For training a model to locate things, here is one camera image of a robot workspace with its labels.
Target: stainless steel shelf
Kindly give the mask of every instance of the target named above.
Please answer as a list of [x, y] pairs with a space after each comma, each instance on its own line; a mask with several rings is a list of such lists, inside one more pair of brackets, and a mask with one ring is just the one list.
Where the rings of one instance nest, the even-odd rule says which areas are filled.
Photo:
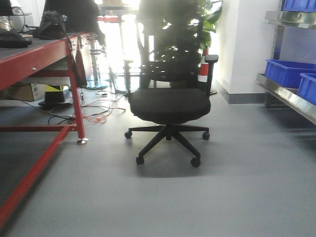
[[258, 74], [257, 82], [277, 99], [294, 109], [296, 112], [300, 113], [312, 123], [316, 124], [315, 105], [297, 96], [293, 90], [284, 88], [274, 81], [268, 79], [263, 74]]
[[267, 11], [270, 24], [316, 29], [316, 12]]

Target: black office chair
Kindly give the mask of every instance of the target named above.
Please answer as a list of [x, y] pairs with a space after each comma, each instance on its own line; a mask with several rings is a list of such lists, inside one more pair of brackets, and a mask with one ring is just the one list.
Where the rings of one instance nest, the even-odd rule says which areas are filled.
[[[159, 125], [129, 128], [125, 137], [131, 138], [132, 131], [158, 132], [140, 151], [137, 164], [143, 164], [144, 155], [164, 137], [167, 140], [173, 137], [195, 155], [191, 165], [199, 167], [199, 151], [180, 132], [203, 131], [204, 140], [210, 137], [208, 127], [183, 124], [210, 112], [212, 71], [218, 55], [205, 57], [209, 70], [206, 90], [202, 91], [198, 88], [198, 66], [203, 21], [195, 5], [189, 6], [192, 0], [180, 1], [182, 4], [188, 3], [188, 10], [182, 12], [179, 19], [179, 10], [172, 6], [175, 2], [179, 1], [155, 0], [155, 5], [151, 7], [158, 12], [156, 15], [148, 14], [149, 6], [140, 5], [140, 15], [137, 17], [141, 54], [140, 88], [131, 93], [128, 100], [135, 116]], [[169, 82], [168, 88], [158, 88], [158, 81]]]

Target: traffic cone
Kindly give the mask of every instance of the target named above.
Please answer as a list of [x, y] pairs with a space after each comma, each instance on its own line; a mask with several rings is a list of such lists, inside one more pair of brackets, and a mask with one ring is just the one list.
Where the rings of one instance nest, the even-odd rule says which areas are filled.
[[208, 64], [205, 62], [205, 56], [208, 54], [208, 48], [205, 48], [202, 53], [202, 59], [200, 63], [200, 68], [198, 72], [198, 81], [199, 82], [207, 82], [207, 72], [208, 72]]

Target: black bag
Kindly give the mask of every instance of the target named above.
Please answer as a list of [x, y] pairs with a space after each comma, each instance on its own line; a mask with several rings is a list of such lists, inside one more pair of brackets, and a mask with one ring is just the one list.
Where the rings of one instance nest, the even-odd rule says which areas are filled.
[[66, 33], [93, 32], [101, 45], [104, 34], [98, 25], [100, 15], [94, 0], [46, 0], [44, 11], [58, 11], [64, 18]]
[[33, 36], [44, 40], [55, 40], [65, 37], [66, 26], [63, 17], [57, 11], [45, 11], [39, 28], [35, 30]]

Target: blue storage bin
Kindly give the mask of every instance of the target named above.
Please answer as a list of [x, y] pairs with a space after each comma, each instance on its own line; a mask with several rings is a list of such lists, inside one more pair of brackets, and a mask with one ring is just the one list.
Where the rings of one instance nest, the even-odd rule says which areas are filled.
[[297, 95], [316, 105], [316, 74], [301, 73], [302, 80]]
[[267, 59], [265, 76], [283, 87], [298, 89], [301, 73], [316, 74], [316, 64]]
[[282, 10], [316, 12], [316, 0], [285, 0]]

